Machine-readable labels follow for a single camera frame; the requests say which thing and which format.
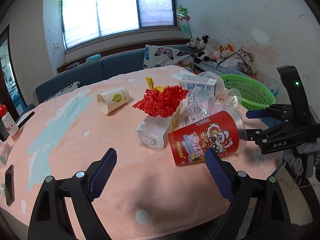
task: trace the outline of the mobile phone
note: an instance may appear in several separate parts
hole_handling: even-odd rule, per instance
[[[14,201],[14,189],[13,189],[13,165],[11,165],[5,172],[5,201],[10,206]]]

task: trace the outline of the doorway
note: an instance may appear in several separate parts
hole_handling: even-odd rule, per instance
[[[0,35],[0,103],[16,121],[26,108],[14,73],[10,54],[9,26]]]

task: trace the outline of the window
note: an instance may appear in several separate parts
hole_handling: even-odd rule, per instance
[[[106,35],[176,26],[174,0],[61,0],[66,49]]]

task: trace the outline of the green plastic basket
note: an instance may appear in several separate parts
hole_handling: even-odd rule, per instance
[[[241,104],[248,110],[260,110],[276,102],[269,89],[251,78],[233,74],[222,75],[221,78],[227,89],[236,88],[240,91]]]

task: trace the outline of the silver screw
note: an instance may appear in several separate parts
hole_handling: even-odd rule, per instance
[[[238,175],[244,178],[245,176],[247,176],[247,173],[245,171],[238,171]]]
[[[82,178],[84,176],[84,171],[78,171],[76,174],[77,178]]]
[[[53,179],[52,176],[48,176],[48,177],[45,178],[45,182],[50,182],[52,179]]]
[[[271,176],[271,177],[269,178],[269,180],[270,180],[272,183],[274,183],[274,182],[277,181],[277,179],[276,179],[275,177],[273,177],[273,176]]]

